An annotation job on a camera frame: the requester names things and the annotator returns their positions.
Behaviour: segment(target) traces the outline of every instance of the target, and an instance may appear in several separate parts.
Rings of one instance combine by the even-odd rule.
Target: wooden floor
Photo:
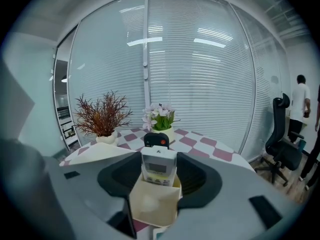
[[[271,155],[266,154],[265,158],[268,159],[270,162],[274,162],[273,156]],[[308,180],[312,177],[314,171],[316,170],[317,168],[316,164],[313,166],[312,170],[306,176],[304,181],[301,182],[299,180],[299,176],[306,164],[307,158],[308,157],[305,154],[302,155],[302,160],[299,165],[299,168],[295,171],[291,171],[287,168],[280,169],[284,174],[284,176],[289,180],[287,186],[283,186],[283,183],[285,181],[282,178],[280,178],[280,176],[278,175],[275,177],[275,182],[274,182],[275,188],[277,188],[282,193],[286,194],[291,200],[297,202],[298,204],[303,204],[313,191],[313,187],[311,187],[308,191],[306,191],[305,185],[308,183]],[[268,166],[266,162],[261,163],[260,158],[251,162],[250,165],[252,166],[252,168]],[[271,182],[270,171],[258,171],[257,174],[260,175],[262,178],[264,178],[266,181]]]

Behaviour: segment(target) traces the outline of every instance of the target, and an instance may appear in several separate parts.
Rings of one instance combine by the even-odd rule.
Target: person
[[[310,89],[306,85],[306,78],[300,74],[297,76],[297,87],[292,93],[292,108],[290,112],[290,123],[288,137],[292,143],[297,140],[297,136],[291,132],[299,134],[302,129],[303,118],[310,115]]]
[[[320,130],[318,130],[318,126],[319,126],[319,118],[320,118],[320,85],[319,85],[319,90],[318,90],[318,107],[316,110],[316,121],[315,121],[315,126],[314,129],[317,133],[317,138],[314,144],[314,147],[305,163],[305,166],[302,170],[302,173],[299,177],[300,181],[303,181],[305,179],[305,177],[307,176],[307,174],[310,172],[311,168],[314,166],[314,163],[317,160],[317,157],[320,153]],[[308,190],[313,184],[315,184],[317,178],[320,175],[320,166],[318,165],[318,167],[316,168],[312,178],[308,181],[307,185],[305,185],[305,190]]]

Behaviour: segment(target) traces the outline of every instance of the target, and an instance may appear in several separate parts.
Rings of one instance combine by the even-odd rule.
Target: checkered tablecloth
[[[145,146],[144,136],[148,132],[149,131],[147,129],[141,128],[120,131],[118,132],[118,147],[141,151]],[[176,129],[174,132],[175,140],[169,146],[171,150],[188,153],[194,156],[220,160],[254,171],[244,158],[220,141],[214,140],[197,132],[183,129]],[[60,163],[60,166],[67,166],[72,159],[81,156],[84,151],[92,147],[94,144],[96,144],[95,141],[82,146],[66,157],[65,160]],[[155,228],[136,220],[134,220],[134,227],[137,232],[137,239],[139,240],[150,239],[152,231]]]

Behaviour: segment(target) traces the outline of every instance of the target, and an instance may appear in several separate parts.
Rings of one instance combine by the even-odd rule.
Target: office chair
[[[274,130],[265,144],[265,151],[273,156],[274,163],[262,157],[261,163],[264,161],[268,166],[254,169],[255,172],[271,171],[272,184],[275,183],[276,174],[279,175],[285,181],[284,187],[288,185],[288,179],[280,171],[280,167],[287,167],[289,170],[294,171],[298,168],[302,158],[302,153],[298,150],[298,146],[283,138],[286,130],[286,108],[289,105],[290,99],[284,93],[282,98],[273,99]],[[302,135],[296,132],[291,131],[291,134],[304,139]]]

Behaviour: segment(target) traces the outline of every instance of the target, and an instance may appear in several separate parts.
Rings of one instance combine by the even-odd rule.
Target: white vase
[[[118,133],[114,131],[110,136],[100,136],[100,137],[95,137],[95,140],[97,143],[103,142],[109,145],[117,146],[118,145]]]
[[[151,132],[156,133],[156,134],[165,134],[168,136],[169,138],[169,143],[173,142],[176,139],[176,135],[175,135],[175,130],[174,128],[171,126],[169,129],[166,130],[155,130],[155,129],[151,129]]]

